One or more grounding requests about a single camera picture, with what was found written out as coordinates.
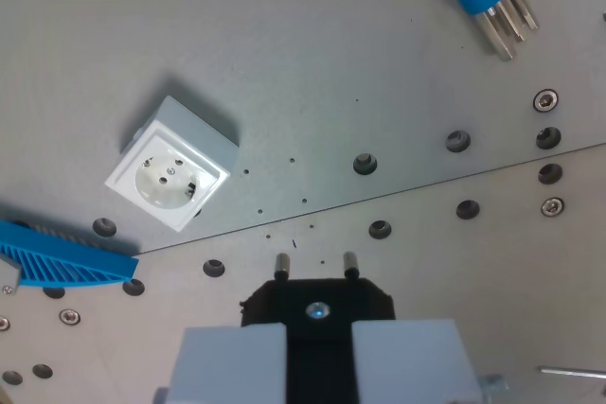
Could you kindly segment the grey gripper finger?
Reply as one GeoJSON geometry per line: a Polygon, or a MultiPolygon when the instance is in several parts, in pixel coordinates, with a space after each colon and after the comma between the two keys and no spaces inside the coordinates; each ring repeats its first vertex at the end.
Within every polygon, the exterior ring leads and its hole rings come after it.
{"type": "Polygon", "coordinates": [[[286,402],[285,325],[186,329],[165,401],[286,402]]]}
{"type": "Polygon", "coordinates": [[[361,403],[481,403],[483,394],[452,320],[352,324],[361,403]]]}

